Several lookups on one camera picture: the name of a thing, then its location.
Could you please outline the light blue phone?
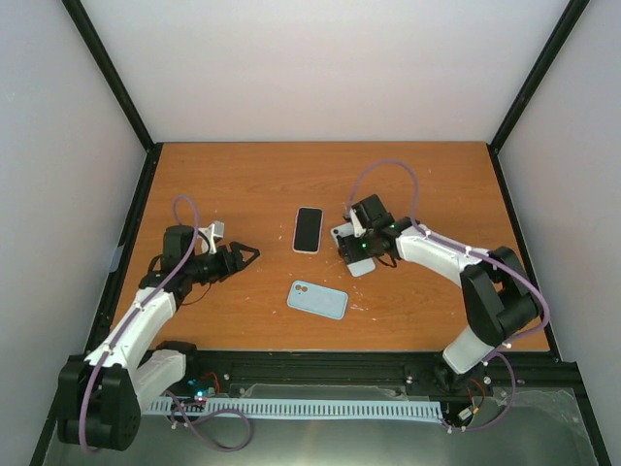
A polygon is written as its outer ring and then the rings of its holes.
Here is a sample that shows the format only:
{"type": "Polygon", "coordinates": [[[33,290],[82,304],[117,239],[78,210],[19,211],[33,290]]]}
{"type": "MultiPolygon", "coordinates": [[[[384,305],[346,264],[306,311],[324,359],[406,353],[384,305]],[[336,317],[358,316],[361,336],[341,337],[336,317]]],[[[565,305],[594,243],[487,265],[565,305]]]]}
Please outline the light blue phone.
{"type": "Polygon", "coordinates": [[[362,239],[354,235],[354,228],[347,222],[331,229],[331,236],[337,246],[339,257],[343,260],[350,275],[359,278],[376,269],[374,260],[362,247],[362,239]]]}

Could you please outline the light blue phone case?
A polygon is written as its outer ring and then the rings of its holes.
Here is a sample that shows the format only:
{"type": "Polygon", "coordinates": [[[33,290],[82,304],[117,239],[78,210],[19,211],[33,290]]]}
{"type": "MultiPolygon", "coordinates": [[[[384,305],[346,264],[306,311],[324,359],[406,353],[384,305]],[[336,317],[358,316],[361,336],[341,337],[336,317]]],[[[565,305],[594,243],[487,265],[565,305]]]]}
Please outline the light blue phone case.
{"type": "Polygon", "coordinates": [[[288,292],[288,307],[308,314],[341,320],[348,305],[348,295],[315,283],[295,281],[288,292]]]}

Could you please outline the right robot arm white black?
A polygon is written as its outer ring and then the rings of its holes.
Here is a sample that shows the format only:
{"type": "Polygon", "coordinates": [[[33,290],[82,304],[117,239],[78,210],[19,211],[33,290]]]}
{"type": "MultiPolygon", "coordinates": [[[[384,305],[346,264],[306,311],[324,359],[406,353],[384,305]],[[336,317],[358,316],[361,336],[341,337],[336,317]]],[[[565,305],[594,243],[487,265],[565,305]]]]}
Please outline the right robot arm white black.
{"type": "Polygon", "coordinates": [[[395,219],[376,195],[352,205],[344,223],[332,229],[350,274],[372,272],[376,262],[422,266],[462,291],[467,325],[441,353],[434,369],[439,389],[450,391],[479,364],[512,341],[545,305],[526,277],[516,253],[506,247],[472,248],[446,238],[409,217],[395,219]]]}

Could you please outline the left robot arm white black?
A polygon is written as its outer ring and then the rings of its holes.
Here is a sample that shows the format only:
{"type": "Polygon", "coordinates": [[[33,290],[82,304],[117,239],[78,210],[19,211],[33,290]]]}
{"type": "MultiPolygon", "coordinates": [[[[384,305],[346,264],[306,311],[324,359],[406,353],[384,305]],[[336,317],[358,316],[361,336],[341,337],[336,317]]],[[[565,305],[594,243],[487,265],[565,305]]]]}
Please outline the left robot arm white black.
{"type": "Polygon", "coordinates": [[[190,358],[195,345],[148,349],[194,286],[221,283],[259,257],[258,249],[239,242],[221,245],[223,236],[220,221],[165,230],[162,252],[151,260],[127,313],[97,348],[71,357],[59,373],[60,442],[86,452],[126,450],[142,416],[167,388],[187,391],[200,383],[202,367],[190,358]]]}

